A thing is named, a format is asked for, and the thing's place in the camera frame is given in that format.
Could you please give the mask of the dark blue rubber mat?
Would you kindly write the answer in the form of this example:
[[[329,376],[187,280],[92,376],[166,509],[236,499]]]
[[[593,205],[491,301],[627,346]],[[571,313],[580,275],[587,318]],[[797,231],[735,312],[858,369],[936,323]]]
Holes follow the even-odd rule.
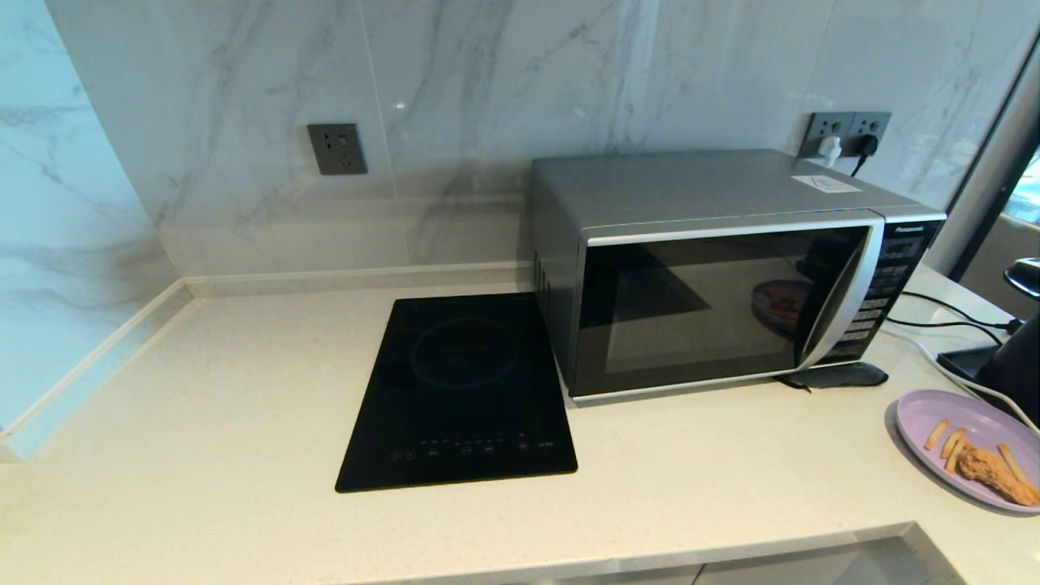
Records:
[[[876,388],[884,384],[889,375],[873,364],[856,362],[834,364],[822,368],[792,371],[786,375],[776,375],[773,380],[788,388],[813,392],[827,388]]]

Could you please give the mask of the grey double wall socket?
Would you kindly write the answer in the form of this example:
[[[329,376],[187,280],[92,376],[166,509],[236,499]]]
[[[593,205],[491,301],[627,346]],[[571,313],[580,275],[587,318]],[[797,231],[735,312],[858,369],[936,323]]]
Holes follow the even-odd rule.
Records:
[[[868,137],[880,145],[892,115],[888,111],[869,112],[813,112],[796,156],[821,158],[822,141],[838,137],[843,151],[840,157],[859,157]]]

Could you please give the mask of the white paper sheet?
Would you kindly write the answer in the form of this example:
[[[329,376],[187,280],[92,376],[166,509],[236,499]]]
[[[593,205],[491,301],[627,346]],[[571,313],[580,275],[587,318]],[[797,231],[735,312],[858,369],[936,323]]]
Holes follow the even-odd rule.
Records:
[[[809,186],[809,188],[813,188],[822,193],[829,193],[830,195],[861,192],[861,189],[856,188],[856,186],[825,175],[802,175],[792,176],[791,178],[796,182]]]

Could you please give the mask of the long orange french fry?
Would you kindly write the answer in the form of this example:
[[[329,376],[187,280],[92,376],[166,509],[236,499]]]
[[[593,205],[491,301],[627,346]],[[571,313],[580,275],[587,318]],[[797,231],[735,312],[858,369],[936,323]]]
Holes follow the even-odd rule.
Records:
[[[1022,467],[1019,466],[1019,462],[1015,458],[1014,452],[1011,451],[1009,446],[1003,444],[1002,442],[1002,444],[998,444],[998,450],[1000,456],[1004,459],[1004,463],[1006,463],[1007,466],[1009,466],[1009,469],[1011,470],[1012,475],[1014,475],[1014,477],[1017,478],[1017,480],[1022,484],[1024,484],[1028,488],[1032,489],[1033,492],[1037,492],[1038,489],[1036,488],[1035,485],[1033,485],[1032,482],[1029,481],[1025,470],[1022,470]]]

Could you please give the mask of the black induction cooktop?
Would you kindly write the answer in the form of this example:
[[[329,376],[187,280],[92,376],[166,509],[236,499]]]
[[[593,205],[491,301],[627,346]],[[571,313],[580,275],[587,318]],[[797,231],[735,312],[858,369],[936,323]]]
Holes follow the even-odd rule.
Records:
[[[336,492],[578,468],[534,292],[393,303]]]

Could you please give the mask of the black vertical frame strip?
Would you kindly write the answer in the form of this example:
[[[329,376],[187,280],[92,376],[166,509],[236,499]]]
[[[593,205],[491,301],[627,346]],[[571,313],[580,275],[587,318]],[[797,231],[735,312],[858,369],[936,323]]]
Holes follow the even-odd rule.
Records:
[[[1004,183],[1016,167],[1021,151],[1034,133],[1029,129],[1040,107],[1040,32],[1030,46],[1014,85],[1006,95],[999,115],[992,123],[973,164],[965,174],[960,190],[951,204],[947,225],[942,231],[947,251],[958,255],[972,240],[978,227],[999,199]]]

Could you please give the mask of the purple plate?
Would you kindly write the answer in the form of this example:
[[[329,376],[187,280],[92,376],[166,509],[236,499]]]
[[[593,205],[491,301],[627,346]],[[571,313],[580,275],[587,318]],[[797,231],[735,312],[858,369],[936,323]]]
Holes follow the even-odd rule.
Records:
[[[926,451],[926,437],[943,418],[951,419],[947,432],[932,451]],[[940,458],[941,449],[951,433],[958,428],[966,428],[965,440],[976,448],[988,449],[1000,456],[998,444],[1009,446],[1029,481],[1040,488],[1040,437],[1021,422],[972,397],[935,389],[912,390],[899,397],[894,403],[894,421],[899,436],[914,457],[950,488],[1014,514],[1040,515],[1040,506],[1018,506],[981,483],[967,480],[958,470],[948,474],[944,470],[946,460]]]

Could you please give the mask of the silver microwave oven body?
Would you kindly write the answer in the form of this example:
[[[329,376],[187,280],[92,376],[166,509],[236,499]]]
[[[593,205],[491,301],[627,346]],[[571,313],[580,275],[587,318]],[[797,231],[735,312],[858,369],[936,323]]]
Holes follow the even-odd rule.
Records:
[[[791,178],[802,175],[833,177],[861,192],[822,193]],[[880,215],[885,222],[883,240],[860,310],[842,340],[821,362],[796,370],[806,371],[862,358],[946,222],[942,211],[910,197],[877,188],[776,149],[536,159],[526,207],[530,214],[532,283],[567,390],[576,347],[582,251],[593,234],[604,232],[612,236],[627,226],[657,232],[683,228],[694,221],[724,218],[758,225],[820,212],[869,210]]]

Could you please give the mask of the grey single wall socket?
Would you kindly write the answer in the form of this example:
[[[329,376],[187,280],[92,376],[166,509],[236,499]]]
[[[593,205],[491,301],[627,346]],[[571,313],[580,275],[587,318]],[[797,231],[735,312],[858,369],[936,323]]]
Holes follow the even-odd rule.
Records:
[[[307,132],[320,174],[367,174],[368,166],[356,123],[308,123]]]

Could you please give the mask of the brown fried chicken piece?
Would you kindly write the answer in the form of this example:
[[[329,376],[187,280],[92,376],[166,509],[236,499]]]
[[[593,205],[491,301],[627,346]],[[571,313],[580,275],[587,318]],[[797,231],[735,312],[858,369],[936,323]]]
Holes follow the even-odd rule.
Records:
[[[1003,461],[1003,457],[988,449],[966,446],[957,457],[957,470],[967,480],[986,486],[1010,503],[1018,506],[1040,506],[1040,492],[1021,480]]]

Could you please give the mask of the black countertop appliance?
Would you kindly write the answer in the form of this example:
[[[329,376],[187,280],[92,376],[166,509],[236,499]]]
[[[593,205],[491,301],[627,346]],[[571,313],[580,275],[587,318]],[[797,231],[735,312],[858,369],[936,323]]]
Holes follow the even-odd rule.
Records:
[[[1040,432],[1040,257],[1022,258],[1004,270],[1006,280],[1038,308],[1000,347],[941,353],[947,373],[981,388],[983,400],[1013,416],[1024,416]]]

